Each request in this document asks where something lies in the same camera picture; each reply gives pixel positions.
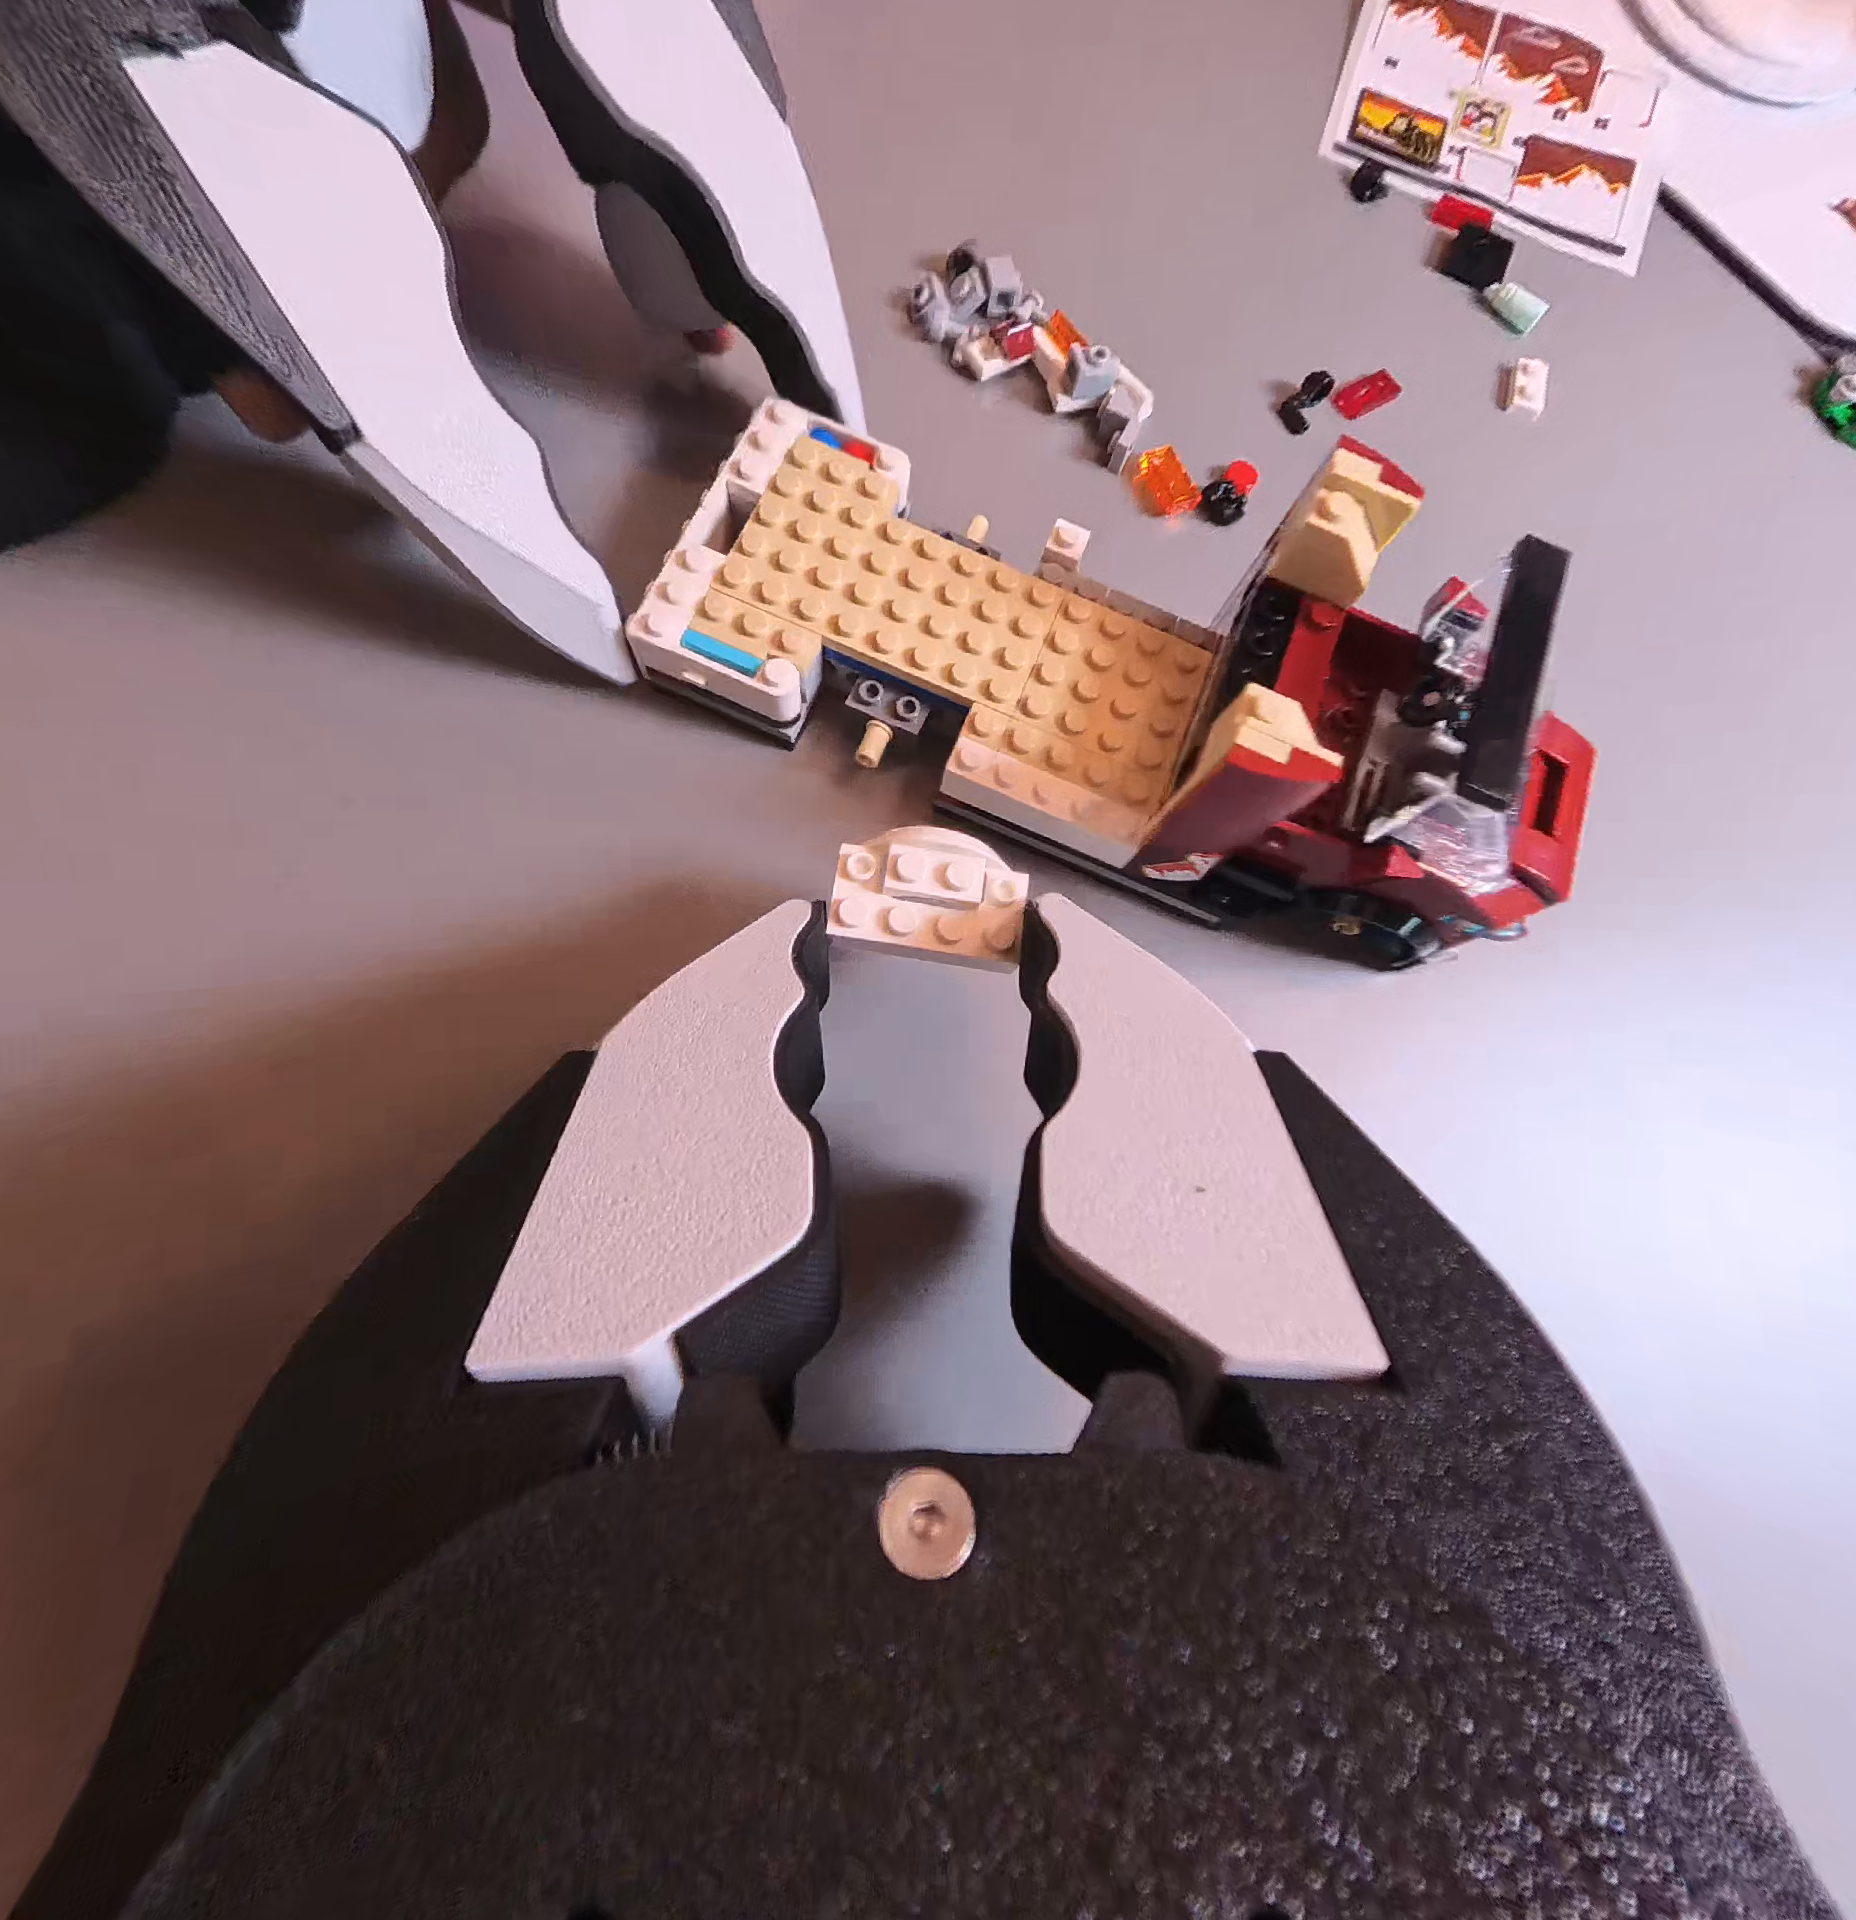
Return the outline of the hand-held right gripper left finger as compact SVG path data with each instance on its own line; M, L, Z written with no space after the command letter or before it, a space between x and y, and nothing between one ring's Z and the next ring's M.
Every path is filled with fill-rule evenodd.
M465 1353L474 1379L615 1375L647 1427L695 1375L791 1386L841 1311L814 1119L827 989L823 907L793 899L605 1034Z

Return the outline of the toy brick truck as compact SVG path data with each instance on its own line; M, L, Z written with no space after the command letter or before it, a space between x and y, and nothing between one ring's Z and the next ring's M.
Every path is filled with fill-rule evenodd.
M735 441L626 618L656 685L793 744L944 744L938 810L1205 927L1300 915L1382 970L1572 897L1593 782L1544 708L1570 557L1526 536L1412 628L1362 607L1421 482L1339 437L1216 623L907 514L902 447L791 399Z

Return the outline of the pile of small loose bricks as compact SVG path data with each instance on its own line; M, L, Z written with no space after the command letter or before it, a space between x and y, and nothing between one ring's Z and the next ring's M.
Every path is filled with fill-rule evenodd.
M1041 295L1009 254L959 243L907 294L916 331L975 382L1033 371L1057 418L1085 420L1100 462L1122 473L1157 398L1110 349Z

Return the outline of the sticker sheet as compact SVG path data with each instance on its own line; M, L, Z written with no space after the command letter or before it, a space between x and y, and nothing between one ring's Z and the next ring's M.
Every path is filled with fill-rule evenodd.
M1614 1L1369 1L1319 149L1635 274L1672 70Z

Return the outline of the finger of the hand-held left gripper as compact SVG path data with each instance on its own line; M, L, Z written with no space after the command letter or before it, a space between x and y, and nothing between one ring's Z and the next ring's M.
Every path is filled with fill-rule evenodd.
M637 314L735 327L775 392L864 425L833 256L751 4L546 1L541 108Z
M135 54L127 74L346 405L346 462L531 635L632 685L613 584L466 350L408 151L231 42Z

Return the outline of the white wheel arch brick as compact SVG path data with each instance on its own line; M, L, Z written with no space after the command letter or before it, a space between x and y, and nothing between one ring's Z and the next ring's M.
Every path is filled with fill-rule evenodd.
M838 945L1013 972L1027 887L1027 875L975 835L891 829L841 846L827 926Z

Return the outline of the white booklet stand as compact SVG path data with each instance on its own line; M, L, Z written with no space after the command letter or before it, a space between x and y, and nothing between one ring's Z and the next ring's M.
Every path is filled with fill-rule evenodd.
M1670 208L1823 344L1856 344L1856 1L1633 1L1684 80Z

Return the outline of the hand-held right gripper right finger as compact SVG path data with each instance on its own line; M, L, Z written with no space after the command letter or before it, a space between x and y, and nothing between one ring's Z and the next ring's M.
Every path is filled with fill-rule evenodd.
M1201 1434L1233 1380L1376 1380L1390 1353L1242 1029L1076 900L1024 927L1026 1084L1013 1317L1094 1397L1171 1383Z

